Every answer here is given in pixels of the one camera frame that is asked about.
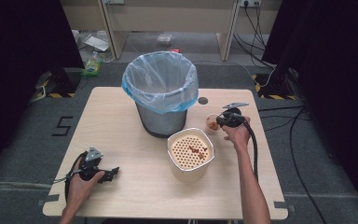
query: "metal trash can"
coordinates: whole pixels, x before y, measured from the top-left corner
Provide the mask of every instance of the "metal trash can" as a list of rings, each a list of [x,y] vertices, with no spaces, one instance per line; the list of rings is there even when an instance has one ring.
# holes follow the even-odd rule
[[[127,66],[121,87],[135,101],[145,130],[167,138],[185,127],[196,103],[196,66],[180,53],[158,51],[139,56]]]

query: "gray floor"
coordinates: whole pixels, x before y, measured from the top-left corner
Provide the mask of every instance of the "gray floor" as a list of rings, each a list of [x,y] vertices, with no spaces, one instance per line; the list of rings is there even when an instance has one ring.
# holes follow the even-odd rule
[[[11,145],[0,157],[0,223],[58,222],[57,217],[43,215],[43,201],[56,177],[90,91],[95,86],[119,86],[127,63],[140,54],[166,49],[180,49],[197,66],[201,88],[241,88],[254,92],[283,195],[290,210],[286,220],[274,223],[322,223],[316,208],[321,211],[326,223],[358,223],[356,190],[342,167],[330,158],[321,134],[316,131],[308,114],[301,114],[293,128],[292,156],[290,119],[298,113],[299,108],[265,110],[303,105],[303,96],[296,88],[294,101],[260,99],[255,93],[250,75],[270,70],[257,68],[249,54],[244,53],[235,41],[228,62],[223,63],[214,34],[166,33],[174,37],[168,47],[157,42],[159,34],[131,33],[120,60],[104,63],[99,77],[83,78],[76,97],[46,98],[25,110]],[[251,35],[242,35],[242,38],[249,43],[253,41]],[[92,49],[84,48],[80,52],[86,61]],[[255,54],[260,56],[261,52],[255,51]],[[53,133],[62,133],[61,129],[56,128],[62,116],[72,117],[62,122],[62,125],[71,128],[66,136],[53,137]],[[288,121],[288,125],[275,128]],[[305,185],[298,178],[295,164]],[[312,204],[306,189],[316,206]],[[88,223],[102,221],[102,218],[88,218]],[[81,217],[76,220],[76,223],[83,222],[84,218]]]

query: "blue plastic bag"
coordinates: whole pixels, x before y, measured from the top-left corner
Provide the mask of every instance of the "blue plastic bag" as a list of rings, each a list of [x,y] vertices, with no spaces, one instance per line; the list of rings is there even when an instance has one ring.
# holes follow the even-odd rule
[[[180,53],[159,51],[127,66],[121,87],[139,105],[156,113],[186,111],[196,103],[196,66]]]

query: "cup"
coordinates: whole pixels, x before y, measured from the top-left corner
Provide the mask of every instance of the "cup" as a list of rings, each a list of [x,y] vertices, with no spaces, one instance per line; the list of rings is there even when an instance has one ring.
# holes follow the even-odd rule
[[[205,132],[209,135],[216,134],[220,126],[217,124],[216,118],[218,117],[217,114],[210,114],[205,120]]]

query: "wooden table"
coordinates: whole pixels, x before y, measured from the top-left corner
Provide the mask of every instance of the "wooden table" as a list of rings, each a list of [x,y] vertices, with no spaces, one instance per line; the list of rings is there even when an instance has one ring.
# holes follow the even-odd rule
[[[199,97],[207,105],[195,103],[188,109],[185,128],[204,128],[209,114],[223,112],[223,105],[245,102],[242,114],[252,121],[258,144],[259,183],[272,219],[285,219],[281,186],[269,152],[253,94],[247,90],[200,89]],[[86,104],[72,141],[63,158],[57,179],[65,177],[75,158],[90,146],[104,156],[100,169],[120,167],[113,182],[97,185],[81,207],[82,217],[145,217],[241,219],[241,196],[238,164],[232,143],[220,131],[210,136],[216,150],[206,175],[194,183],[177,180],[170,168],[167,140],[148,134],[140,121],[133,100],[121,89],[95,88]],[[253,145],[250,141],[250,155]],[[46,216],[60,216],[65,207],[64,183],[53,185],[49,195],[60,194],[56,202],[45,203]]]

